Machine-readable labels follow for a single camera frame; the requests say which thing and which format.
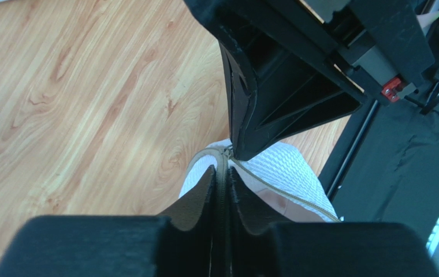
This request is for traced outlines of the white mesh laundry bag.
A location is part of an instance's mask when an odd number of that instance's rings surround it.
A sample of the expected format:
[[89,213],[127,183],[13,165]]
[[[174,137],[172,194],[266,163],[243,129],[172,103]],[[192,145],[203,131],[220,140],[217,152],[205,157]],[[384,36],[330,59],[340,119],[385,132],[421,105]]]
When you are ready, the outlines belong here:
[[218,173],[233,167],[250,191],[272,190],[315,212],[325,222],[339,222],[318,177],[296,147],[275,143],[249,161],[239,161],[232,155],[231,144],[229,139],[216,141],[192,158],[180,197],[196,185],[209,166],[214,166]]

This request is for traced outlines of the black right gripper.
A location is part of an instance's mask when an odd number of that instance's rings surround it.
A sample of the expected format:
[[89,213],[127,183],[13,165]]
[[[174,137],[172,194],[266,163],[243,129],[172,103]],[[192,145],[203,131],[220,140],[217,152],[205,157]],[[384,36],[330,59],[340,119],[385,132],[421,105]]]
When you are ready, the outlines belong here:
[[439,11],[407,1],[273,1],[289,80],[266,115],[350,115],[366,100],[405,99],[439,113]]

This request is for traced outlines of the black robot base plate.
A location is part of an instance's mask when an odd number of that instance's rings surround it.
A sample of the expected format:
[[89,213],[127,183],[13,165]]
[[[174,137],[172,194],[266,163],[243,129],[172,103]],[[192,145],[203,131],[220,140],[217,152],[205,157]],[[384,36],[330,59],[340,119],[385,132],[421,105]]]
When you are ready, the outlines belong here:
[[345,222],[396,222],[427,241],[439,217],[439,113],[375,101],[352,114],[319,180]]

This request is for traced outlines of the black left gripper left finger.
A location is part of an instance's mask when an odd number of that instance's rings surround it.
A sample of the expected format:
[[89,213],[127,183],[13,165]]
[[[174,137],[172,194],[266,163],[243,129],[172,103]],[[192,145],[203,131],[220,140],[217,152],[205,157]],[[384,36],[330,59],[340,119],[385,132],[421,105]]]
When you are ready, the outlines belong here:
[[13,237],[0,276],[209,276],[216,172],[154,216],[37,216]]

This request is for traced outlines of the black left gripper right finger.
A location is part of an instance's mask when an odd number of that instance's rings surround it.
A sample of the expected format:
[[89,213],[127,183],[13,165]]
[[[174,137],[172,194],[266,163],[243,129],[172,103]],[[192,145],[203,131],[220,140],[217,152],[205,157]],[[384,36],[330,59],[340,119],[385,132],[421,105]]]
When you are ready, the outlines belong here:
[[417,235],[398,223],[297,223],[229,170],[234,276],[439,276]]

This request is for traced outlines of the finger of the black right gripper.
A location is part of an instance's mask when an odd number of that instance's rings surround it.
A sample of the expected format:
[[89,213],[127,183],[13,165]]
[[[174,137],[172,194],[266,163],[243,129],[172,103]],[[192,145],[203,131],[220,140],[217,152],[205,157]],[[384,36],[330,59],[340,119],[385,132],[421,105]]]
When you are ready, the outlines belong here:
[[300,1],[186,1],[219,42],[233,156],[350,115],[365,95],[337,70],[337,42]]

